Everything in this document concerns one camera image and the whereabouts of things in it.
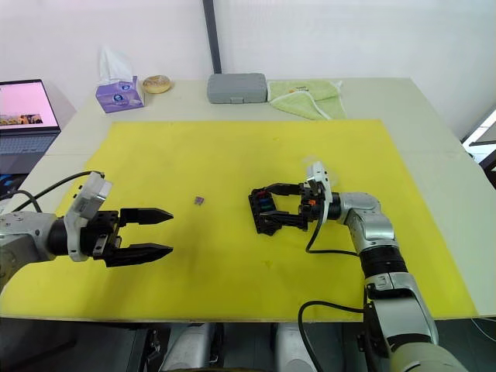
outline laptop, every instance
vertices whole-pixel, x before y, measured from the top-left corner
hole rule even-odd
[[[59,133],[40,79],[0,82],[0,174],[29,173]]]

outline laptop screen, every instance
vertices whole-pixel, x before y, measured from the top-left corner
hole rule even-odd
[[[0,130],[56,128],[41,80],[0,83]]]

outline laptop keyboard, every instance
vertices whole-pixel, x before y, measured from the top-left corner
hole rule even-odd
[[[0,154],[44,153],[53,136],[8,136],[0,139]]]

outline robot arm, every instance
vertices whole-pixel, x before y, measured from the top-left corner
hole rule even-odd
[[[253,190],[250,204],[257,231],[272,235],[283,225],[306,230],[308,222],[316,219],[319,224],[330,219],[348,226],[365,276],[364,342],[378,355],[391,359],[392,371],[465,371],[453,355],[437,346],[436,324],[407,270],[393,226],[381,212],[379,201],[362,192],[331,192],[320,162],[307,173],[302,184],[273,184]],[[271,193],[300,194],[298,214],[278,211]]]
[[[22,267],[68,255],[73,261],[88,257],[104,260],[107,267],[158,260],[172,248],[154,243],[119,249],[119,228],[127,223],[156,224],[172,219],[157,208],[123,208],[99,211],[112,184],[91,173],[80,187],[64,217],[38,212],[0,215],[0,291]]]

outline white wall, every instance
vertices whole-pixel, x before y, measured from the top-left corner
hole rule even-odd
[[[460,138],[496,102],[494,5],[215,0],[224,72],[411,77]],[[103,43],[140,77],[212,70],[201,0],[0,0],[0,80],[44,78],[77,109],[95,88]]]

